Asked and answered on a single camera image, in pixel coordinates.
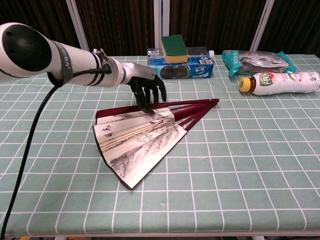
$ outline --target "black band on arm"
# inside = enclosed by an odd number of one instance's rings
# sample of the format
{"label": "black band on arm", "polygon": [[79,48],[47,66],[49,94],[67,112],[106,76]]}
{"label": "black band on arm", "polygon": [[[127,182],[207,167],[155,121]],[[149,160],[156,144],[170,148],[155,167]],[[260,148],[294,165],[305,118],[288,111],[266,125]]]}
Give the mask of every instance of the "black band on arm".
{"label": "black band on arm", "polygon": [[56,48],[58,49],[59,55],[60,55],[60,60],[61,60],[61,67],[62,67],[62,80],[56,79],[52,73],[48,72],[48,78],[50,82],[57,86],[57,87],[62,87],[63,85],[67,84],[72,78],[73,78],[73,69],[71,65],[71,59],[70,56],[65,49],[65,47],[60,43],[56,41],[52,41],[55,45]]}

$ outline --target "folding fan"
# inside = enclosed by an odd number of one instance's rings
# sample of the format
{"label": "folding fan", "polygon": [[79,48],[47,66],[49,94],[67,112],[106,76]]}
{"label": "folding fan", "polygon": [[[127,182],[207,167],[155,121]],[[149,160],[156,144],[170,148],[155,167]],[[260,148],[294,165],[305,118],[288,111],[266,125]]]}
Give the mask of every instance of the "folding fan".
{"label": "folding fan", "polygon": [[153,115],[138,106],[99,110],[94,138],[104,162],[132,190],[218,102],[215,98],[153,103]]}

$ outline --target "plastic bottle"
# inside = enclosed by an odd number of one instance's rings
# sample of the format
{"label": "plastic bottle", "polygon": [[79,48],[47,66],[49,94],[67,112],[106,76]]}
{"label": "plastic bottle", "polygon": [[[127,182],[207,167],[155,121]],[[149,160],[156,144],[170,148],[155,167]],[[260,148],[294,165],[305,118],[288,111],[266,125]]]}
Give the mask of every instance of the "plastic bottle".
{"label": "plastic bottle", "polygon": [[239,81],[240,92],[255,95],[272,95],[279,93],[310,93],[318,89],[320,76],[316,71],[297,73],[256,73],[252,77]]}
{"label": "plastic bottle", "polygon": [[[194,47],[187,47],[188,57],[189,58],[205,58],[208,57],[211,60],[214,60],[215,51],[207,50],[205,46],[194,46]],[[164,58],[162,49],[161,48],[149,48],[147,50],[148,58],[152,59],[161,59]]]}

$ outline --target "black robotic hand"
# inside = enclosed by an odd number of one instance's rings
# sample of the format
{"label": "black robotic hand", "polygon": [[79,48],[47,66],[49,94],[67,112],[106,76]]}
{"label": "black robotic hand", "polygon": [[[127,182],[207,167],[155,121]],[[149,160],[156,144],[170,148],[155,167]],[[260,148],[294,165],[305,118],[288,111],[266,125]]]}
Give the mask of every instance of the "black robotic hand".
{"label": "black robotic hand", "polygon": [[159,102],[158,88],[161,93],[162,101],[165,102],[167,100],[165,84],[157,75],[154,80],[142,77],[133,77],[127,84],[131,86],[137,105],[146,114],[152,115],[155,113],[149,106],[151,99],[150,91],[152,91],[153,103],[156,104]]}

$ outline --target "dark curtain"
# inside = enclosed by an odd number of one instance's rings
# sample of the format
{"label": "dark curtain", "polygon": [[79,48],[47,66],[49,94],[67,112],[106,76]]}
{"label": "dark curtain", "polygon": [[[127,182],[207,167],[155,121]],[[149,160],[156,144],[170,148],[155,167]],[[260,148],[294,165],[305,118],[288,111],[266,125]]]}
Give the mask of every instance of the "dark curtain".
{"label": "dark curtain", "polygon": [[0,24],[26,24],[47,38],[80,48],[65,0],[1,0]]}
{"label": "dark curtain", "polygon": [[320,1],[276,0],[258,50],[320,57]]}
{"label": "dark curtain", "polygon": [[145,56],[154,48],[153,0],[76,0],[76,5],[91,50]]}
{"label": "dark curtain", "polygon": [[249,50],[265,0],[171,0],[169,34],[181,34],[187,47]]}

